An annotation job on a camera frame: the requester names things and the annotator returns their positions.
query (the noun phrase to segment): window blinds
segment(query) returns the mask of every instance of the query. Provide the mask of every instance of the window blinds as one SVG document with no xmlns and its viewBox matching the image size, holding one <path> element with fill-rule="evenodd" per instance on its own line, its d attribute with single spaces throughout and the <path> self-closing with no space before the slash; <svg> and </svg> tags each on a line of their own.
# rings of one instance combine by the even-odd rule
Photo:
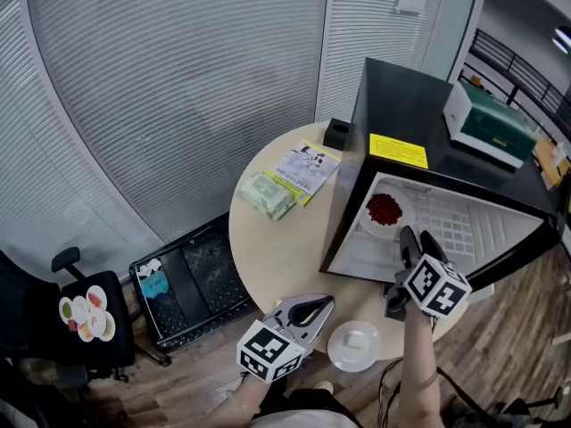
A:
<svg viewBox="0 0 571 428">
<path fill-rule="evenodd" d="M 366 57 L 419 70 L 440 0 L 423 14 L 397 13 L 398 0 L 327 0 L 315 120 L 351 120 Z"/>
<path fill-rule="evenodd" d="M 0 250 L 50 281 L 71 280 L 65 272 L 53 275 L 50 263 L 73 245 L 82 250 L 79 268 L 87 274 L 127 274 L 158 238 L 131 220 L 58 120 L 18 0 L 0 0 L 0 33 Z"/>
<path fill-rule="evenodd" d="M 313 121 L 325 0 L 29 8 L 74 125 L 165 241 L 228 211 L 253 155 Z"/>
</svg>

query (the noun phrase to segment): wooden floor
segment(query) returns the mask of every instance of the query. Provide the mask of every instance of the wooden floor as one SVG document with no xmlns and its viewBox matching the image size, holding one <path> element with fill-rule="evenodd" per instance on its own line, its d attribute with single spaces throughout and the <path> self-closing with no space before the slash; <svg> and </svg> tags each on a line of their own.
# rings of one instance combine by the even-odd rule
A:
<svg viewBox="0 0 571 428">
<path fill-rule="evenodd" d="M 457 325 L 435 344 L 438 365 L 478 404 L 492 410 L 494 402 L 520 397 L 526 401 L 551 396 L 571 377 L 571 342 L 553 347 L 550 339 L 567 328 L 571 301 L 563 275 L 571 270 L 559 247 L 496 284 L 496 294 L 468 308 Z M 132 287 L 125 288 L 135 308 Z M 236 341 L 255 319 L 251 315 L 220 332 L 172 354 L 173 364 L 161 368 L 137 357 L 128 369 L 129 383 L 111 379 L 90 383 L 88 399 L 102 421 L 124 409 L 127 426 L 191 427 L 223 399 L 225 391 L 240 382 L 235 363 Z M 137 342 L 148 344 L 145 321 L 135 325 Z M 363 426 L 377 424 L 378 381 L 389 362 L 377 362 L 368 371 L 348 374 L 315 353 L 302 368 L 290 374 L 289 386 L 307 388 L 323 380 L 335 386 L 335 396 Z M 389 374 L 384 395 L 400 379 L 400 368 Z M 441 381 L 443 401 L 453 390 Z M 535 409 L 534 416 L 560 419 L 571 412 L 570 398 L 563 407 Z M 395 426 L 395 417 L 389 418 Z"/>
</svg>

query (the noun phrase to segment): black office chair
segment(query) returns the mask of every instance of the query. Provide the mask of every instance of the black office chair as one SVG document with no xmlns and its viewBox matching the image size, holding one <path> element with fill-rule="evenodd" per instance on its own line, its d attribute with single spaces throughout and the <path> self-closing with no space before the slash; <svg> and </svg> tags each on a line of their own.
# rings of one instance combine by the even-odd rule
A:
<svg viewBox="0 0 571 428">
<path fill-rule="evenodd" d="M 52 260 L 55 273 L 67 269 L 77 282 L 64 286 L 31 276 L 0 251 L 0 356 L 7 358 L 43 358 L 59 365 L 85 365 L 87 379 L 108 377 L 123 382 L 120 371 L 135 362 L 135 351 L 154 363 L 168 366 L 170 358 L 156 358 L 134 343 L 132 319 L 120 282 L 112 271 L 85 277 L 73 265 L 79 261 L 79 249 L 71 247 Z M 109 342 L 93 339 L 83 342 L 68 330 L 60 318 L 62 296 L 72 299 L 86 296 L 91 285 L 99 285 L 107 296 L 106 310 L 115 319 L 115 335 Z"/>
</svg>

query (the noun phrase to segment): black railing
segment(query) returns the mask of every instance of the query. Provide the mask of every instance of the black railing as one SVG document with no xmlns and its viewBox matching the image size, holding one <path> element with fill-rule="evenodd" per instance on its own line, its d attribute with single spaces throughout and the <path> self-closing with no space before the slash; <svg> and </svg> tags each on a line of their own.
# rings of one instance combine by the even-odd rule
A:
<svg viewBox="0 0 571 428">
<path fill-rule="evenodd" d="M 521 90 L 571 139 L 571 103 L 539 71 L 482 30 L 476 31 L 470 53 L 514 84 L 509 102 Z"/>
</svg>

